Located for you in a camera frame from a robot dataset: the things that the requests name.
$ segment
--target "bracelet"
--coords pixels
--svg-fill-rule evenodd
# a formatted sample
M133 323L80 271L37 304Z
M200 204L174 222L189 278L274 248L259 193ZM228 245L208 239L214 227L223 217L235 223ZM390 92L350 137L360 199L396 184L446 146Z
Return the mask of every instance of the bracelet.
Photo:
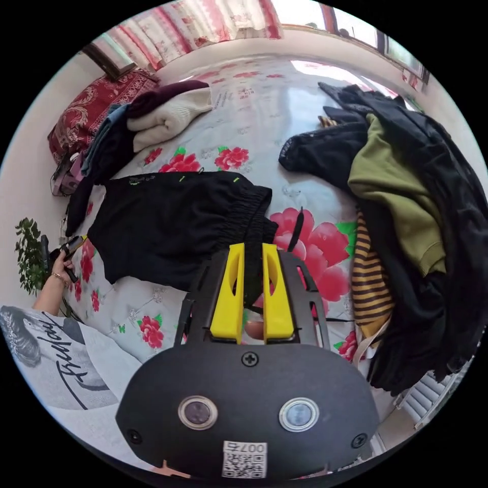
M68 283L66 283L66 280L58 273L51 273L51 276L55 276L56 278L58 278L59 280L61 280L65 286L65 288L68 287Z

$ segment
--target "qr code sticker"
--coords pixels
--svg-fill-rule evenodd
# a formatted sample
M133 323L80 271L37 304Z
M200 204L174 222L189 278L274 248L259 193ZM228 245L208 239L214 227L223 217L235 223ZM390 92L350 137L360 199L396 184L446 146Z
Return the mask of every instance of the qr code sticker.
M267 443L224 442L224 478L265 478Z

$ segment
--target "olive green sweatshirt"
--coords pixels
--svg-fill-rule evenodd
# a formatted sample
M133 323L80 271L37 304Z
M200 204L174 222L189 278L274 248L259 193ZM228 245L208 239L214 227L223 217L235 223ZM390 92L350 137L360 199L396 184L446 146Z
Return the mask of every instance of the olive green sweatshirt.
M442 219L429 192L386 141L378 118L367 115L368 142L352 163L349 187L358 197L386 205L403 251L423 276L446 272Z

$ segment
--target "white t-shirt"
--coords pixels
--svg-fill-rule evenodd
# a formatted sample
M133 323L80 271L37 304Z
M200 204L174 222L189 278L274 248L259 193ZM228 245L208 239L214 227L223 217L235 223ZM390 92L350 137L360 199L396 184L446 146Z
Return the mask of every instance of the white t-shirt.
M3 306L0 326L26 382L51 415L94 448L138 468L115 413L141 363L73 319Z

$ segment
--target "floral bedsheet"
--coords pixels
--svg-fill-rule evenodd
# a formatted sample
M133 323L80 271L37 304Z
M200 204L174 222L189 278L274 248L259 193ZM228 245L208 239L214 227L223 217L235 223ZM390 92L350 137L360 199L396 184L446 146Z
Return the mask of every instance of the floral bedsheet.
M278 224L275 243L284 249L303 207L304 224L294 253L315 279L327 317L344 321L329 322L329 340L335 352L352 360L357 348L350 295L355 204L323 180L286 172L278 155L289 137L318 128L324 105L336 106L317 81L371 87L340 68L283 57L221 63L188 77L209 83L213 111L173 140L140 152L117 177L200 168L240 172L272 188L267 215ZM80 234L93 223L103 197L104 187L95 187ZM86 324L140 361L172 346L183 291L132 277L110 285L103 261L88 241L75 254L74 264L80 279L67 291L67 300ZM255 318L245 311L245 321ZM255 342L246 334L243 339Z

